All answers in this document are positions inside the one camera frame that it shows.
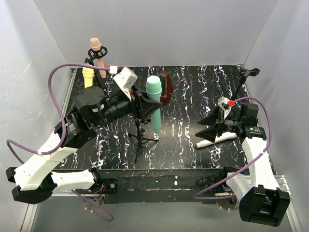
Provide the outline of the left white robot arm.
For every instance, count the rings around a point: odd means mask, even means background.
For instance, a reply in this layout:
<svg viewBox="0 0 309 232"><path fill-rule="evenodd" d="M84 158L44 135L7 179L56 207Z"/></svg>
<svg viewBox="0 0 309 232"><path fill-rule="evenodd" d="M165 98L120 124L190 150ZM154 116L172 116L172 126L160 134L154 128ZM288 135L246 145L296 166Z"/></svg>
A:
<svg viewBox="0 0 309 232"><path fill-rule="evenodd" d="M96 137L96 129L132 114L137 126L134 137L141 145L144 141L141 123L147 124L149 117L161 109L161 97L150 98L150 94L133 87L124 93L118 90L108 97L98 86L85 88L74 98L74 108L55 127L52 137L59 145L47 152L36 151L17 168L6 170L8 181L15 183L13 199L17 202L37 204L47 200L53 193L84 189L99 192L107 184L97 169L73 173L55 173L53 169L68 155Z"/></svg>

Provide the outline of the black tripod shock-mount stand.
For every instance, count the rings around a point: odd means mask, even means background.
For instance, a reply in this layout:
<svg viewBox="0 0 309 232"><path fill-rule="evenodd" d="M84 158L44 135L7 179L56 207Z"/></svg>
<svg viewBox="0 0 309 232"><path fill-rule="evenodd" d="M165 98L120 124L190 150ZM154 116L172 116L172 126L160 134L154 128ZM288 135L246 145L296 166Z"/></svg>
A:
<svg viewBox="0 0 309 232"><path fill-rule="evenodd" d="M91 48L88 50L88 56L89 56L89 58L86 58L85 59L85 63L86 64L89 64L89 65L92 65L92 66L94 66L94 60L96 60L95 58L94 58L94 54L93 54L93 51L91 50ZM99 71L99 73L100 73L100 77L96 74L96 71L94 70L94 72L95 72L95 74L94 74L94 78L95 78L95 80L96 80L96 84L98 84L98 86L100 87L100 88L102 88L102 89L104 89L104 87L105 87L105 79L106 79L106 71L104 71L104 70L100 70Z"/></svg>

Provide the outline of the pink microphone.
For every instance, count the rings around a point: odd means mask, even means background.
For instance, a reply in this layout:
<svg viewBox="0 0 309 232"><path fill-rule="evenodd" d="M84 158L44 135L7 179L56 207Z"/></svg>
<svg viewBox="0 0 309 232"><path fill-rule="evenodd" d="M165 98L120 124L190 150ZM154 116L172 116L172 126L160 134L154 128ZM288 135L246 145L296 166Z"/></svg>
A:
<svg viewBox="0 0 309 232"><path fill-rule="evenodd" d="M90 47L93 51L94 58L97 60L98 67L104 68L103 57L107 54L106 47L102 46L99 39L96 37L90 39Z"/></svg>

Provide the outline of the small black tripod clip stand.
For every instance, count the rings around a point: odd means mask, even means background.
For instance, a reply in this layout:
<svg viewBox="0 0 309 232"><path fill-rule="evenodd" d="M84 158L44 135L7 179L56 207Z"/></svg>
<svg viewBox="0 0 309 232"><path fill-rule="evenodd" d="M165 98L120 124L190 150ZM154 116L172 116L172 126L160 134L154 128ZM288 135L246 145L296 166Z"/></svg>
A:
<svg viewBox="0 0 309 232"><path fill-rule="evenodd" d="M132 138L134 137L137 141L137 150L136 150L136 155L135 155L135 160L134 160L134 164L137 163L137 160L138 160L138 152L139 152L139 149L144 145L146 144L147 142L155 142L155 143L158 143L159 140L158 139L151 139L151 138L145 138L144 137L144 133L145 133L145 130L144 128L142 128L141 124L140 124L140 120L139 119L134 119L134 122L135 122L135 126L137 128L137 133L136 134L132 134L132 133L128 133L128 136L129 138Z"/></svg>

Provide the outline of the teal microphone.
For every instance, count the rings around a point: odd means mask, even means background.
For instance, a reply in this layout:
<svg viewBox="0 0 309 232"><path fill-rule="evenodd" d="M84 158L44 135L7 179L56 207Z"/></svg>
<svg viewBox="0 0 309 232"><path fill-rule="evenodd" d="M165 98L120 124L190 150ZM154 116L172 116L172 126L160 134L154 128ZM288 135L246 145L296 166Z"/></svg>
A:
<svg viewBox="0 0 309 232"><path fill-rule="evenodd" d="M160 102L162 87L158 76L152 75L147 78L146 92L149 99ZM161 129L161 109L156 109L151 115L151 124L154 133L158 134Z"/></svg>

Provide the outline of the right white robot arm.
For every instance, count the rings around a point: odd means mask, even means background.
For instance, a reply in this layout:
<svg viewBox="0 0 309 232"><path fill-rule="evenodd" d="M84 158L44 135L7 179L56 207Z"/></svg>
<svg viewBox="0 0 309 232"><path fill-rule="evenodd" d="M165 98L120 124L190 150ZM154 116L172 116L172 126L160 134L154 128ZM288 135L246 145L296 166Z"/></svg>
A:
<svg viewBox="0 0 309 232"><path fill-rule="evenodd" d="M271 136L258 126L259 106L254 103L242 103L240 114L230 117L235 104L233 100L222 97L218 107L206 118L199 121L207 128L196 133L196 137L215 142L225 132L239 137L247 158L243 168L225 168L222 179L194 195L197 200L206 200L201 194L219 185L228 186L239 200L239 215L242 221L277 227L290 204L290 195L281 190L273 174L268 148Z"/></svg>

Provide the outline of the yellow microphone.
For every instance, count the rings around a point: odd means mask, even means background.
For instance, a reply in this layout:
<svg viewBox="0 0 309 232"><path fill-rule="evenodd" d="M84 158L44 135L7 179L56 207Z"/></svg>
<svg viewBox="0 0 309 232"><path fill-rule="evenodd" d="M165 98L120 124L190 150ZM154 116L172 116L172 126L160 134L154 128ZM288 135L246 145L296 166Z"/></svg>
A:
<svg viewBox="0 0 309 232"><path fill-rule="evenodd" d="M94 70L88 67L83 67L82 74L84 78L84 88L91 87L93 85Z"/></svg>

